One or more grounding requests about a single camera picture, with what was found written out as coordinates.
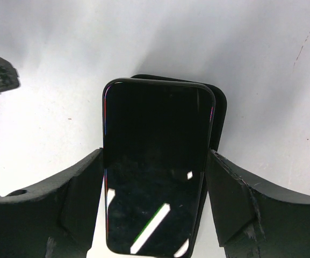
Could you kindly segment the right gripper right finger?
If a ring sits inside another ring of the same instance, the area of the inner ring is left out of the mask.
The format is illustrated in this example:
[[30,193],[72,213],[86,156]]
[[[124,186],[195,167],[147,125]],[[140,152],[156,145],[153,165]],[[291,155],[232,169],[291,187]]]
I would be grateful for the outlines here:
[[310,257],[310,196],[269,182],[211,150],[206,180],[227,257]]

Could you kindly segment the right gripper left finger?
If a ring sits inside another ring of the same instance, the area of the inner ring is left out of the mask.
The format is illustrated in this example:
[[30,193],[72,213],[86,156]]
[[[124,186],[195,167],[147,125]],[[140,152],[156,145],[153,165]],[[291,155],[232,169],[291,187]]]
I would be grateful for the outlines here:
[[86,257],[103,182],[103,151],[0,196],[0,257]]

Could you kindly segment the black smartphone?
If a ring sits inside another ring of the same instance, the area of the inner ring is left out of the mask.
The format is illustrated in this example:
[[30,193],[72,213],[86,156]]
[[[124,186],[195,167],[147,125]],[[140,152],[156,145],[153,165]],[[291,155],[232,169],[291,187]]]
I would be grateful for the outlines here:
[[103,90],[106,244],[190,257],[215,96],[194,82],[118,78]]

